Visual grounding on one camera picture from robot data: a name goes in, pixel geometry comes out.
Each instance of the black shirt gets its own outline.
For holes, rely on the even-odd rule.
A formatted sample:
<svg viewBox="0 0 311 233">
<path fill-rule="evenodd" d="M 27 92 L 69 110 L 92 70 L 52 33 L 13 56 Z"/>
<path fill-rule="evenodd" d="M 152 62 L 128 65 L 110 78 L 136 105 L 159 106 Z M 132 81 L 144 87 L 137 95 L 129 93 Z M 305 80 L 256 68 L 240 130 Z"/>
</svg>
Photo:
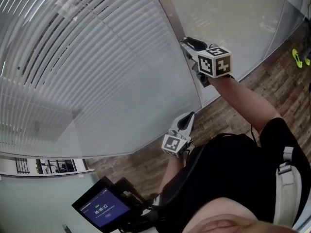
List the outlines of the black shirt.
<svg viewBox="0 0 311 233">
<path fill-rule="evenodd" d="M 261 148 L 244 134 L 219 136 L 211 140 L 178 196 L 159 211 L 159 216 L 166 217 L 166 220 L 157 225 L 157 230 L 160 233 L 181 233 L 203 205 L 222 197 L 245 206 L 258 220 L 272 223 L 276 202 L 276 169 L 284 162 L 285 147 L 294 147 L 292 165 L 298 169 L 302 180 L 298 219 L 311 187 L 309 162 L 281 118 L 275 118 L 266 125 L 260 142 Z M 175 194 L 201 148 L 193 150 L 187 166 L 164 187 L 161 204 Z"/>
</svg>

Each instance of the window blinds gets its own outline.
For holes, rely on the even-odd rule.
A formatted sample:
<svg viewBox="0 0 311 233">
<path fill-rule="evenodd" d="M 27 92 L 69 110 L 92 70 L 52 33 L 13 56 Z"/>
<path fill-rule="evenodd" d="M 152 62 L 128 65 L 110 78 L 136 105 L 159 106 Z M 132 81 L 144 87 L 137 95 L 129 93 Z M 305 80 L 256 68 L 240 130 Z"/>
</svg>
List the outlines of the window blinds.
<svg viewBox="0 0 311 233">
<path fill-rule="evenodd" d="M 131 153 L 198 110 L 158 0 L 0 0 L 0 152 Z"/>
</svg>

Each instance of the yellow-green object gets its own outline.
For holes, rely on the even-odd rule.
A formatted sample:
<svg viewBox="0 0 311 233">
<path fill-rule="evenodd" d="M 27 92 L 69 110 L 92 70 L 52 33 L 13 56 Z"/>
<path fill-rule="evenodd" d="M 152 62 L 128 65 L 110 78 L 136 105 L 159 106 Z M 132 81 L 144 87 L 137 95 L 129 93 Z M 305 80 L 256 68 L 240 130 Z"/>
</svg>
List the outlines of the yellow-green object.
<svg viewBox="0 0 311 233">
<path fill-rule="evenodd" d="M 294 59 L 296 60 L 297 66 L 298 66 L 299 68 L 302 68 L 302 64 L 303 64 L 303 63 L 302 63 L 302 61 L 300 61 L 300 59 L 299 59 L 299 54 L 298 54 L 297 50 L 296 50 L 296 49 L 293 49 L 292 54 L 293 54 Z"/>
</svg>

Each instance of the wall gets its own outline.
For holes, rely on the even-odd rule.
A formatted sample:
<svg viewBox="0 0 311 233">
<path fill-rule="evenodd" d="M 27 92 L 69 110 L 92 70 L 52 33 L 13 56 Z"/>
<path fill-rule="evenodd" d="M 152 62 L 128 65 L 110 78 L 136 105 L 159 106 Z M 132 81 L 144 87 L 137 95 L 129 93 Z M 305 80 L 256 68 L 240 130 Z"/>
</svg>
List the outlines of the wall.
<svg viewBox="0 0 311 233">
<path fill-rule="evenodd" d="M 15 160 L 13 158 L 1 156 L 0 172 L 17 173 Z"/>
<path fill-rule="evenodd" d="M 1 233 L 100 233 L 72 204 L 98 181 L 94 172 L 80 178 L 58 175 L 39 178 L 7 177 L 0 180 Z"/>
<path fill-rule="evenodd" d="M 77 171 L 84 171 L 86 169 L 83 160 L 74 160 L 74 163 L 76 164 Z"/>
<path fill-rule="evenodd" d="M 303 14 L 303 15 L 305 15 L 305 17 L 306 18 L 310 18 L 311 17 L 311 15 L 310 15 L 310 9 L 309 9 L 309 15 L 308 15 L 308 6 L 309 6 L 309 4 L 310 4 L 310 1 L 311 0 L 303 0 L 303 2 L 302 2 L 302 6 L 301 6 L 301 10 L 300 10 L 300 12 Z"/>
</svg>

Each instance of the timer display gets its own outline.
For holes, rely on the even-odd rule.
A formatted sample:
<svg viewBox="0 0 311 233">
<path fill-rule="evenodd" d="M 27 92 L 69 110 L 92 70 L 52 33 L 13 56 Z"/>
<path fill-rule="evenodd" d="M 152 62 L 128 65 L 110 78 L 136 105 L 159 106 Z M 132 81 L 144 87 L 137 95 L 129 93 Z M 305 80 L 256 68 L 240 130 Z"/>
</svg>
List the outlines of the timer display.
<svg viewBox="0 0 311 233">
<path fill-rule="evenodd" d="M 80 209 L 98 227 L 103 227 L 129 210 L 129 207 L 106 188 Z"/>
</svg>

